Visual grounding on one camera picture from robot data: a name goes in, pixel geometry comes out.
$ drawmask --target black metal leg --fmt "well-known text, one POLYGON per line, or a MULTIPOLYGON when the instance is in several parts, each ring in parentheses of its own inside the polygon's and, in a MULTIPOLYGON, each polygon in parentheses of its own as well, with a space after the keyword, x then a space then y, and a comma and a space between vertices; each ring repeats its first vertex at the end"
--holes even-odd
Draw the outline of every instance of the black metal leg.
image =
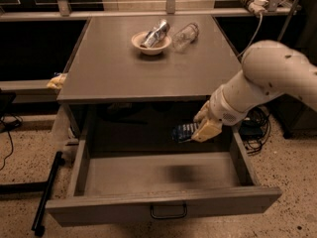
POLYGON ((32 230, 35 231, 36 236, 43 236, 45 233, 45 226, 42 225, 42 220, 44 217, 47 201, 49 200, 52 192, 53 181, 56 177, 58 167, 64 165, 64 159, 61 157, 62 152, 57 152, 53 160, 52 168, 48 181, 46 182, 46 187, 42 195, 36 217, 34 219, 32 230))

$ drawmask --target open drawer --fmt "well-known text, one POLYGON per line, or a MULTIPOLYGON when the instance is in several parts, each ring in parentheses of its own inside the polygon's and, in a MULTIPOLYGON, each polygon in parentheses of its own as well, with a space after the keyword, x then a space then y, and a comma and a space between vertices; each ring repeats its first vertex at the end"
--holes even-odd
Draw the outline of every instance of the open drawer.
POLYGON ((75 226, 264 212, 281 190, 259 184, 237 127, 206 143, 172 141, 201 105, 91 106, 67 198, 48 201, 48 213, 75 226))

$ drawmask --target speckled floor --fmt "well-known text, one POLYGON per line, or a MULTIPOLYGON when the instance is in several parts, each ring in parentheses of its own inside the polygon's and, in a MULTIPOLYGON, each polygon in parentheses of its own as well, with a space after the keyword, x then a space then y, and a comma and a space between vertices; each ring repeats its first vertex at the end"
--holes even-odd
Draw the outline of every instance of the speckled floor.
MULTIPOLYGON (((2 184, 47 178, 56 150, 52 141, 54 117, 23 117, 23 126, 11 134, 14 153, 0 172, 2 184)), ((270 121, 267 143, 260 154, 250 158, 262 185, 279 186, 283 195, 264 214, 66 228, 46 214, 44 237, 317 237, 317 135, 297 134, 285 140, 279 124, 273 117, 270 121)), ((10 146, 6 134, 0 134, 0 142, 2 162, 10 146)), ((52 198, 65 195, 70 156, 64 156, 66 164, 58 172, 52 198)), ((0 237, 34 237, 31 226, 39 201, 39 193, 2 195, 0 237)))

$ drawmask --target white robotic arm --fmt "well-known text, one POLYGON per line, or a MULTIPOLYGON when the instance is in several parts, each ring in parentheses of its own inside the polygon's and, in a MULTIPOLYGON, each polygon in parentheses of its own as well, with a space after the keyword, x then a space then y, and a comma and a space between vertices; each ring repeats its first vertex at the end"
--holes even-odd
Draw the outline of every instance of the white robotic arm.
POLYGON ((232 126, 248 112, 283 93, 317 111, 317 67, 302 53, 274 41, 251 45, 242 58, 242 70, 222 84, 194 117, 200 122, 192 140, 203 142, 232 126))

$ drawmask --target bowl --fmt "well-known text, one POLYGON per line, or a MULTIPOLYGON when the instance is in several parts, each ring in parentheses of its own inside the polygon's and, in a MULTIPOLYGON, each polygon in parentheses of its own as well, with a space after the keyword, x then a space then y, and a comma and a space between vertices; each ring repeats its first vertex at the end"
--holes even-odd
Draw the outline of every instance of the bowl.
POLYGON ((162 39, 160 42, 158 42, 155 47, 142 48, 142 47, 140 47, 140 44, 145 39, 147 34, 148 34, 148 32, 140 32, 140 33, 134 35, 131 39, 133 46, 136 47, 139 51, 141 51, 145 55, 148 55, 148 56, 158 55, 164 49, 166 49, 171 43, 171 37, 165 36, 165 38, 162 39))

